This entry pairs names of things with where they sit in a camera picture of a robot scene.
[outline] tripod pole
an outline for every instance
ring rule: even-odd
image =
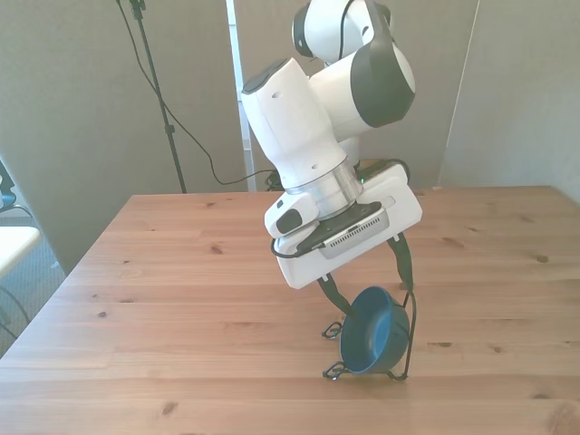
[[[159,107],[161,108],[161,116],[163,117],[163,123],[165,124],[165,132],[167,133],[167,138],[169,139],[169,147],[171,148],[173,163],[175,163],[175,170],[178,173],[179,185],[181,186],[181,193],[188,193],[185,186],[185,180],[183,179],[183,172],[181,172],[181,165],[179,164],[178,151],[175,148],[175,141],[173,139],[175,127],[169,124],[169,120],[167,118],[167,112],[165,110],[165,102],[163,102],[163,97],[161,96],[160,83],[157,80],[157,74],[155,73],[155,65],[153,64],[153,57],[151,56],[151,50],[149,48],[149,43],[147,42],[147,35],[145,34],[145,28],[143,27],[143,14],[141,10],[145,9],[145,3],[144,0],[129,0],[129,1],[130,7],[133,11],[133,16],[135,17],[137,23],[139,24],[139,30],[141,32],[141,37],[143,38],[145,53],[147,54],[149,68],[151,69],[151,78],[153,79],[155,93],[157,93],[157,98],[159,100]]]

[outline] wooden table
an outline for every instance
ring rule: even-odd
[[[321,377],[340,313],[280,275],[276,195],[134,197],[0,361],[0,433],[580,433],[578,207],[550,188],[418,194],[408,381]],[[335,279],[403,295],[387,246]]]

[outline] vent grille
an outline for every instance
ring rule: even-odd
[[[381,220],[380,216],[376,217],[373,220],[370,220],[369,222],[365,223],[364,225],[361,225],[360,227],[354,229],[353,231],[348,232],[344,236],[337,238],[336,240],[331,242],[328,245],[328,247],[336,247],[336,246],[340,245],[342,242],[345,242],[349,238],[354,237],[357,234],[362,233],[365,229],[368,229],[368,228],[372,227],[373,225],[378,224],[380,220]]]

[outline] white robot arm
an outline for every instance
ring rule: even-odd
[[[318,280],[329,295],[332,271],[398,240],[421,219],[402,166],[362,185],[339,145],[399,121],[412,104],[411,68],[392,39],[385,9],[373,0],[313,0],[296,15],[295,45],[327,67],[308,78],[296,60],[276,61],[242,92],[250,125],[285,188],[265,221],[293,288]],[[343,15],[349,19],[340,59]],[[329,297],[348,313],[345,300]]]

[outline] blue bowl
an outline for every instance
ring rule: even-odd
[[[363,290],[353,302],[341,331],[341,356],[354,374],[386,373],[409,344],[409,316],[381,287]]]

